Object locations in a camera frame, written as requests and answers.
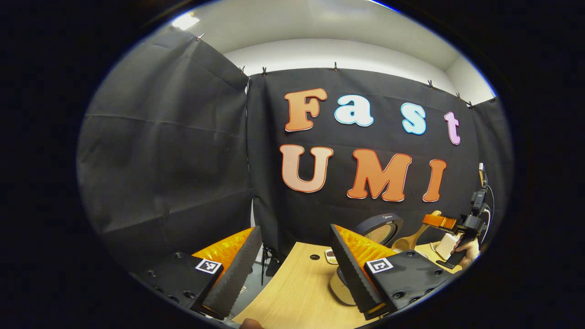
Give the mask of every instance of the black curtain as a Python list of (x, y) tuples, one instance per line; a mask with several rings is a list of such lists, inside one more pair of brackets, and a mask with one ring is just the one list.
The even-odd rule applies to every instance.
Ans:
[[(488, 184), (495, 198), (494, 216), (485, 239), (487, 246), (508, 207), (514, 181), (514, 149), (508, 119), (497, 99), (473, 105), (470, 112), (477, 131), (479, 159), (485, 164)], [(488, 194), (487, 203), (494, 206), (491, 194)]]
[(136, 45), (85, 115), (77, 154), (87, 217), (128, 270), (250, 226), (248, 77), (190, 33)]
[[(306, 131), (287, 132), (289, 92), (323, 88), (327, 99), (320, 101), (319, 115), (309, 120), (314, 125)], [(363, 127), (346, 125), (334, 118), (343, 95), (360, 95), (368, 99), (374, 123)], [(410, 102), (426, 112), (426, 132), (406, 133), (401, 105)], [(458, 215), (470, 211), (472, 193), (479, 189), (479, 146), (472, 112), (464, 101), (428, 85), (387, 74), (328, 68), (310, 68), (268, 72), (251, 76), (248, 98), (248, 134), (250, 174), (255, 187), (254, 218), (262, 226), (264, 243), (285, 256), (295, 241), (328, 245), (329, 224), (354, 228), (377, 214), (394, 212), (404, 219), (399, 236), (412, 235), (422, 224), (425, 214), (441, 210)], [(459, 121), (457, 134), (461, 141), (451, 143), (444, 115), (453, 112)], [(283, 144), (300, 145), (299, 177), (311, 180), (314, 157), (309, 150), (315, 146), (333, 149), (329, 158), (326, 182), (319, 191), (303, 193), (290, 189), (283, 182), (281, 167)], [(404, 185), (405, 199), (388, 202), (381, 197), (349, 198), (346, 193), (354, 183), (356, 159), (354, 150), (376, 151), (382, 168), (396, 153), (412, 157)], [(431, 177), (429, 161), (447, 163), (437, 202), (422, 200)], [(437, 241), (443, 235), (428, 229), (420, 243)]]

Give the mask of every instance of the light blue letter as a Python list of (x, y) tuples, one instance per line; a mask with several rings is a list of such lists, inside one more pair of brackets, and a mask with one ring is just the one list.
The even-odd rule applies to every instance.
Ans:
[(345, 95), (337, 100), (339, 105), (335, 110), (335, 119), (342, 124), (358, 124), (367, 127), (374, 123), (374, 118), (370, 116), (370, 102), (358, 95)]
[(426, 113), (419, 105), (404, 103), (400, 107), (400, 112), (406, 120), (402, 120), (402, 127), (408, 133), (422, 135), (426, 131)]

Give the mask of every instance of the wooden ladle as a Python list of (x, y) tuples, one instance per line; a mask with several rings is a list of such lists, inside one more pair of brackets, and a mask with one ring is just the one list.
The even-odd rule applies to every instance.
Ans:
[[(433, 211), (431, 214), (433, 216), (441, 216), (441, 212), (438, 210)], [(411, 235), (410, 237), (400, 238), (392, 244), (392, 250), (396, 252), (402, 252), (405, 250), (414, 250), (414, 247), (417, 245), (418, 237), (429, 227), (429, 224), (422, 224), (421, 228), (418, 231)]]

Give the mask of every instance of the pink letter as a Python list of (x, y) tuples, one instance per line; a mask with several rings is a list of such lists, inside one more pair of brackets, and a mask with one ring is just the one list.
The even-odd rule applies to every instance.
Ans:
[(447, 121), (447, 126), (449, 127), (449, 139), (453, 143), (453, 145), (459, 145), (461, 142), (461, 137), (457, 136), (457, 128), (459, 126), (459, 121), (455, 119), (455, 115), (453, 112), (449, 112), (444, 116), (445, 121)]

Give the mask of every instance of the white wall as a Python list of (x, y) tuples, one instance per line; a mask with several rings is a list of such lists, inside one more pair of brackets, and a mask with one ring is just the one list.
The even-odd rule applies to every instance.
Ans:
[(447, 74), (412, 56), (373, 44), (336, 39), (294, 39), (256, 44), (223, 54), (247, 75), (292, 68), (333, 67), (375, 71), (433, 86), (453, 95), (456, 89)]
[(491, 92), (495, 95), (486, 79), (464, 56), (455, 60), (453, 65), (447, 69), (447, 75), (461, 98), (472, 104), (492, 99), (494, 96)]

